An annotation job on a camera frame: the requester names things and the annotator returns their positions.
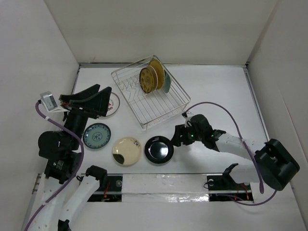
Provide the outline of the white plate with red characters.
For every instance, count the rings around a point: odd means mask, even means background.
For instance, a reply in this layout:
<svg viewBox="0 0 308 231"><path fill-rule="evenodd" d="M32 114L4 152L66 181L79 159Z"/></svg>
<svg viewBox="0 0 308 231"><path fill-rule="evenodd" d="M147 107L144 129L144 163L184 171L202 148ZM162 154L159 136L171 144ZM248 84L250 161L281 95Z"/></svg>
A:
<svg viewBox="0 0 308 231"><path fill-rule="evenodd" d="M120 107L120 98L114 92L111 92L109 103L108 103L108 110L106 116L101 116L101 118L107 118L114 115Z"/></svg>

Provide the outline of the glossy black plate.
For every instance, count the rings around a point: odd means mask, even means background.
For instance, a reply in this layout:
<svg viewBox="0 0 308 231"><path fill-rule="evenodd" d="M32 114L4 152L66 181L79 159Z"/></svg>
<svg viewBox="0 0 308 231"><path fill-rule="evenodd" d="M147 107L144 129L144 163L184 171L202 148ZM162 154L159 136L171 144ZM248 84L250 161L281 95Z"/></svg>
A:
<svg viewBox="0 0 308 231"><path fill-rule="evenodd" d="M150 138L144 147L145 157L152 163L162 165L167 163L174 154L171 141L164 136Z"/></svg>

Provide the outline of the light green rectangular tray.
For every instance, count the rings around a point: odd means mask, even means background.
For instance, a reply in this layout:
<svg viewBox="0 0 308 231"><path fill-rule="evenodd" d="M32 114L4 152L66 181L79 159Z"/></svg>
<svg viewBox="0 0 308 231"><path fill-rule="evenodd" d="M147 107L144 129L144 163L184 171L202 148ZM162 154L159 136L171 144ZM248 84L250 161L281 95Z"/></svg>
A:
<svg viewBox="0 0 308 231"><path fill-rule="evenodd" d="M165 81L164 81L164 85L162 87L162 90L164 93L168 93L171 87L171 82L172 79L170 77L170 75L165 71Z"/></svg>

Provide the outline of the yellow brown patterned plate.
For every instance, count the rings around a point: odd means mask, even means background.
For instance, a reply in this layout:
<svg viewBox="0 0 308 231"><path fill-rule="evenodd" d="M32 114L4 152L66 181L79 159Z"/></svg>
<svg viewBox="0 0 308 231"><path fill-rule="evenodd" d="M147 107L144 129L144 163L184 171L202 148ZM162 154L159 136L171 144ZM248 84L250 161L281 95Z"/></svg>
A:
<svg viewBox="0 0 308 231"><path fill-rule="evenodd" d="M154 89L154 76L150 68L145 67L140 71L139 83L145 93L150 93Z"/></svg>

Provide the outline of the cream plate with brown flowers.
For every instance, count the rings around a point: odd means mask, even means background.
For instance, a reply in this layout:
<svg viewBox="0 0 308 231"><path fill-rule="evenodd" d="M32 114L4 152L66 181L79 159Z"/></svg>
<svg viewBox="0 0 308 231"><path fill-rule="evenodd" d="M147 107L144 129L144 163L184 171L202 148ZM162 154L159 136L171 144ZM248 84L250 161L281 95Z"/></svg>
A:
<svg viewBox="0 0 308 231"><path fill-rule="evenodd" d="M157 89L157 86L158 86L158 76L157 76L156 70L152 66L149 66L149 67L152 70L152 75L153 75L153 78L154 78L153 91L155 91Z"/></svg>

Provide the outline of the bamboo pattern round plate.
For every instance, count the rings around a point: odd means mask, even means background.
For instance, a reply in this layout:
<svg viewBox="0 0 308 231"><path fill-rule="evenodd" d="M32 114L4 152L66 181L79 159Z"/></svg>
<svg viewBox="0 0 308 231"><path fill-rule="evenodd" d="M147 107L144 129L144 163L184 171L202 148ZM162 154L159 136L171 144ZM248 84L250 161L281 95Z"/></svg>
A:
<svg viewBox="0 0 308 231"><path fill-rule="evenodd" d="M157 78L158 78L158 85L157 85L157 89L161 89L165 83L165 73L164 73L164 69L163 69L163 65L161 64L161 62L155 58L153 58L150 62L149 62L149 66L153 67L157 73Z"/></svg>

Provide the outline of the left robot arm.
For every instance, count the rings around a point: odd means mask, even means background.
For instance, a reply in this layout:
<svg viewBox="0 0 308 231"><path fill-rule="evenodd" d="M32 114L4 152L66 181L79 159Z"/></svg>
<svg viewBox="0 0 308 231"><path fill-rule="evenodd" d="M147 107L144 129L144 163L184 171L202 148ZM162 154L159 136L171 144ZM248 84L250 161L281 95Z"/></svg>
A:
<svg viewBox="0 0 308 231"><path fill-rule="evenodd" d="M29 219L26 231L69 231L91 195L107 186L107 171L90 166L68 201L67 187L77 176L84 159L81 140L89 118L106 116L111 87L95 84L76 94L60 95L60 105L51 92L40 95L36 112L59 128L45 131L38 139L39 156L47 159L41 206Z"/></svg>

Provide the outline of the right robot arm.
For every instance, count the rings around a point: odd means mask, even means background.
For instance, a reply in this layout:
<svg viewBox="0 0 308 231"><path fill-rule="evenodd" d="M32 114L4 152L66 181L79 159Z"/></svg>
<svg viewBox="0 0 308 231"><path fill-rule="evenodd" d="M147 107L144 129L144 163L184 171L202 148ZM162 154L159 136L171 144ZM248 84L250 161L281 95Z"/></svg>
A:
<svg viewBox="0 0 308 231"><path fill-rule="evenodd" d="M239 183L262 180L272 189L282 191L300 170L298 162L280 141L270 139L268 142L256 142L241 139L223 130L213 129L202 114L187 118L182 125L176 125L171 139L176 147L196 141L210 150L234 154L252 161L253 168L240 167L237 163L229 167L231 172L222 177L222 183L227 189L234 189Z"/></svg>

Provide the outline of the blue green patterned plate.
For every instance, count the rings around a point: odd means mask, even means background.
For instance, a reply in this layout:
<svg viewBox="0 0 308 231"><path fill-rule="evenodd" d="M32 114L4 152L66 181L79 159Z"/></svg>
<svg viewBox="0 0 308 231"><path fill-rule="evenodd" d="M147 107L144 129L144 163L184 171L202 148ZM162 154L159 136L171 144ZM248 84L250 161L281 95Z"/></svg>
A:
<svg viewBox="0 0 308 231"><path fill-rule="evenodd" d="M83 134L83 143L90 149L103 148L111 138L111 130L104 123L94 123L88 126Z"/></svg>

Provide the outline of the cream plate with black patch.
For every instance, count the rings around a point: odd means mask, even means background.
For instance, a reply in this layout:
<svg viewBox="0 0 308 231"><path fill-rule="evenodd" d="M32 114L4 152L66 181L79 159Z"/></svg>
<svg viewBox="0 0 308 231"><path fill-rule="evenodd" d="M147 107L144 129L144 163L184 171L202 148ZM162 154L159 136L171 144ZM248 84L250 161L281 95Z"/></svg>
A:
<svg viewBox="0 0 308 231"><path fill-rule="evenodd" d="M141 158L141 143L134 137L123 137L116 141L112 149L113 159L121 166L131 166Z"/></svg>

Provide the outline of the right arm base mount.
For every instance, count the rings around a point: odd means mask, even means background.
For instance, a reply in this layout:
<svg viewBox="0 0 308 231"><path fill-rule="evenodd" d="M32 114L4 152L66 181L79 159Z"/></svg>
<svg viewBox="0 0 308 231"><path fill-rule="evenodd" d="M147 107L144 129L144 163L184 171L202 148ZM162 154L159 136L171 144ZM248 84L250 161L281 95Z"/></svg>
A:
<svg viewBox="0 0 308 231"><path fill-rule="evenodd" d="M207 175L203 187L208 190L210 202L254 200L250 185L235 183L223 175Z"/></svg>

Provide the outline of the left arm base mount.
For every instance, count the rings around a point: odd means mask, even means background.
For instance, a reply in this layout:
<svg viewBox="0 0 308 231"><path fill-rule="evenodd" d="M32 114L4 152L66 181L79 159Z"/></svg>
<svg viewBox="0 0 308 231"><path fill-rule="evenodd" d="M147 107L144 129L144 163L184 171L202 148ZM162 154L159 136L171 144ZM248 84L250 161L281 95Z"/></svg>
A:
<svg viewBox="0 0 308 231"><path fill-rule="evenodd" d="M122 201L123 175L108 175L104 188L95 191L88 202L121 202Z"/></svg>

